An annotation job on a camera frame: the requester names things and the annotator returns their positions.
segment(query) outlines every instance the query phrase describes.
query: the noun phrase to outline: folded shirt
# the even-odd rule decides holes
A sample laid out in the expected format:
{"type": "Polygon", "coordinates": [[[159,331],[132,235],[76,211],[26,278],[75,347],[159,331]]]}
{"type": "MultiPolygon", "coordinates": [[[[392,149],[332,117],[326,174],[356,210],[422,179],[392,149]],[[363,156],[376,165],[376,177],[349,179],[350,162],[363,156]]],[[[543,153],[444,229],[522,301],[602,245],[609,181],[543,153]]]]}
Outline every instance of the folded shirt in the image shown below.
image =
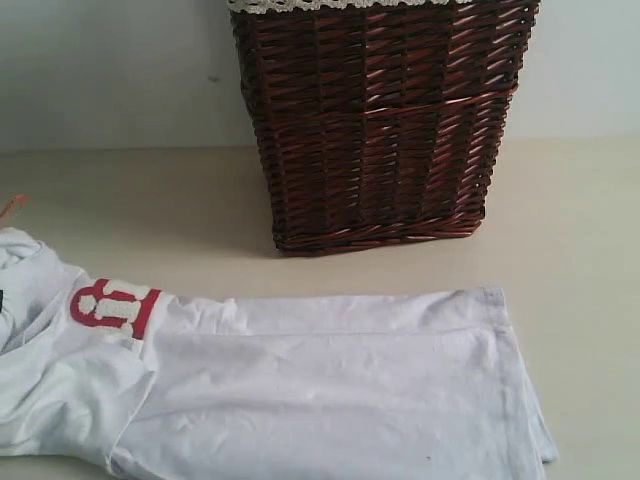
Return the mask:
{"type": "Polygon", "coordinates": [[[499,289],[176,297],[0,231],[0,454],[140,480],[543,479],[499,289]]]}

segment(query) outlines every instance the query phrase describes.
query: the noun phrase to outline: orange string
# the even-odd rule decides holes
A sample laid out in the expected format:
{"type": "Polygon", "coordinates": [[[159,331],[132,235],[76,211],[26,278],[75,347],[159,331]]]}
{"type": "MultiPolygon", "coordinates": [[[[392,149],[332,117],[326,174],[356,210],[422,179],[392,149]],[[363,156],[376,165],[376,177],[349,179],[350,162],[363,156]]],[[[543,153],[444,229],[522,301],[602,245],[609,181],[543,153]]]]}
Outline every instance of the orange string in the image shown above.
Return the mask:
{"type": "Polygon", "coordinates": [[[22,210],[27,203],[27,196],[24,194],[16,195],[4,206],[0,211],[0,218],[7,215],[11,210],[17,207],[18,211],[22,210]]]}

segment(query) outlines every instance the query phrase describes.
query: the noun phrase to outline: beige table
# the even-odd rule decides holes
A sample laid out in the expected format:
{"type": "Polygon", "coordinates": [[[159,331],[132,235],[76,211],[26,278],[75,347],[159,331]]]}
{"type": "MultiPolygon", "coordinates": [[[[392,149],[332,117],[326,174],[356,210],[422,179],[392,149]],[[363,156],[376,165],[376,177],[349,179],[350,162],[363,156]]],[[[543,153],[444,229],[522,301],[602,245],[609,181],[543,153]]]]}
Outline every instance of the beige table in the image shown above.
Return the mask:
{"type": "MultiPolygon", "coordinates": [[[[10,191],[31,195],[17,226],[65,260],[176,293],[503,286],[561,450],[549,477],[638,478],[640,140],[506,143],[473,238],[321,259],[272,249],[252,149],[5,156],[0,192],[10,191]]],[[[0,461],[2,480],[105,478],[72,460],[0,461]]]]}

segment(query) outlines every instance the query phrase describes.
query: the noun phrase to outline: basket lace trim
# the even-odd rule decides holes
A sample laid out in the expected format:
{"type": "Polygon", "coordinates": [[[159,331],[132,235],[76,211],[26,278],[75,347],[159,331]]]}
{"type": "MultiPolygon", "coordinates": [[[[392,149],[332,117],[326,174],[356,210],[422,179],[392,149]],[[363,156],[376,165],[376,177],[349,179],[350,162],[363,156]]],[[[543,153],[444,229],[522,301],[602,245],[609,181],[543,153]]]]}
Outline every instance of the basket lace trim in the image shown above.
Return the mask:
{"type": "Polygon", "coordinates": [[[353,5],[358,8],[371,7],[373,5],[398,6],[424,5],[434,3],[446,5],[449,2],[469,3],[473,0],[227,0],[227,5],[236,12],[266,13],[269,10],[276,12],[290,12],[296,8],[302,10],[319,10],[323,6],[332,8],[347,8],[353,5]]]}

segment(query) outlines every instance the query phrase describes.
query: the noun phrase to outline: woven basket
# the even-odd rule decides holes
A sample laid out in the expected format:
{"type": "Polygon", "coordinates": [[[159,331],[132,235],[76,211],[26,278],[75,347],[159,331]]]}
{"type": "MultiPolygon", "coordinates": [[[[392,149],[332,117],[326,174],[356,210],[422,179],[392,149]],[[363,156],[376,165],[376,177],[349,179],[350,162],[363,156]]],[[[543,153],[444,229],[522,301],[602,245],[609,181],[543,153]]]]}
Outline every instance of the woven basket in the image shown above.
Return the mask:
{"type": "Polygon", "coordinates": [[[471,235],[538,6],[232,12],[277,248],[471,235]]]}

